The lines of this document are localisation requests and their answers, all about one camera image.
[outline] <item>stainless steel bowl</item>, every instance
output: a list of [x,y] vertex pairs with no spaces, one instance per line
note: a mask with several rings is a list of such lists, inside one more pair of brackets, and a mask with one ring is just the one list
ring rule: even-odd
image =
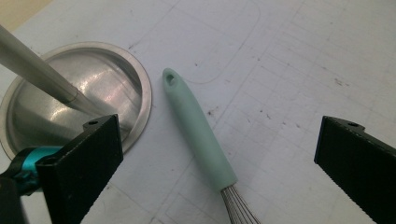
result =
[[[55,49],[42,59],[105,114],[119,115],[122,148],[127,151],[151,109],[149,78],[140,62],[124,49],[96,42]],[[0,141],[13,159],[26,147],[64,145],[91,119],[17,77],[0,106]]]

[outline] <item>metal rod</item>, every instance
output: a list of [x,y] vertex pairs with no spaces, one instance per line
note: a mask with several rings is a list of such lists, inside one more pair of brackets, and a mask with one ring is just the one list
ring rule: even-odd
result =
[[90,115],[104,114],[76,87],[1,25],[0,63],[69,107]]

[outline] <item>hanging hole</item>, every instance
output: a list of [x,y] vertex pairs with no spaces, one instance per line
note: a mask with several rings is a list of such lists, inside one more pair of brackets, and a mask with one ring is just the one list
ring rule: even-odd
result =
[[169,75],[166,77],[166,82],[168,83],[169,86],[173,86],[176,84],[176,79],[174,76]]
[[352,127],[359,127],[359,124],[354,123],[354,122],[349,122],[347,125],[352,126]]

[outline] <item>mint green handle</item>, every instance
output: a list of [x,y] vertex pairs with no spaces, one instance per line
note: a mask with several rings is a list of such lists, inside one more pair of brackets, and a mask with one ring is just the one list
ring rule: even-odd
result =
[[163,87],[180,129],[214,190],[221,191],[233,185],[237,181],[233,168],[224,156],[204,112],[189,87],[178,73],[170,68],[163,70]]

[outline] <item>whisk wire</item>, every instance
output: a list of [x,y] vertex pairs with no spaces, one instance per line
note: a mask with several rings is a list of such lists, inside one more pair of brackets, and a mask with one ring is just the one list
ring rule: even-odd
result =
[[248,204],[234,186],[223,189],[221,196],[232,224],[260,224],[260,221],[250,211]]

